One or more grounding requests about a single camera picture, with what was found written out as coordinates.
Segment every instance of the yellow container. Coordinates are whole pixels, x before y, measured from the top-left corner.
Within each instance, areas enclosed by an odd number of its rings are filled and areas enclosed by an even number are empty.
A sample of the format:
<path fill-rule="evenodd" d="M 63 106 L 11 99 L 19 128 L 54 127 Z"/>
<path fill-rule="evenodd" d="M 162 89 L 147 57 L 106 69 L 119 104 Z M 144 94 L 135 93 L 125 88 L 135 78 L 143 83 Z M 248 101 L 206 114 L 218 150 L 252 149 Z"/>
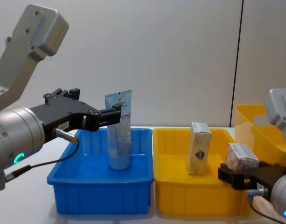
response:
<path fill-rule="evenodd" d="M 154 177 L 159 211 L 166 215 L 246 215 L 250 207 L 245 191 L 233 190 L 218 179 L 228 143 L 234 142 L 224 129 L 211 129 L 212 139 L 205 175 L 186 170 L 189 128 L 153 130 Z"/>
<path fill-rule="evenodd" d="M 263 104 L 236 106 L 235 140 L 247 144 L 258 159 L 286 166 L 286 142 L 282 132 L 272 125 L 255 125 L 254 119 L 266 115 Z"/>

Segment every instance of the cardboard box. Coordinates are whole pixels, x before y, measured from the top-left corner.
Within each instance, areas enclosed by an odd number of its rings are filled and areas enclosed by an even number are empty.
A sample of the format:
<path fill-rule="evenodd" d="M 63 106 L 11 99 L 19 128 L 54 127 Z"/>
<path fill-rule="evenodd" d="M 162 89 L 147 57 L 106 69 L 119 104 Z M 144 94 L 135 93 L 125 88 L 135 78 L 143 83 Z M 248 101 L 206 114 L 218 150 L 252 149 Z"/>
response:
<path fill-rule="evenodd" d="M 259 160 L 247 145 L 229 143 L 225 163 L 230 169 L 242 170 L 258 167 Z"/>
<path fill-rule="evenodd" d="M 192 122 L 186 157 L 186 168 L 189 174 L 205 174 L 211 137 L 212 133 L 207 124 Z"/>

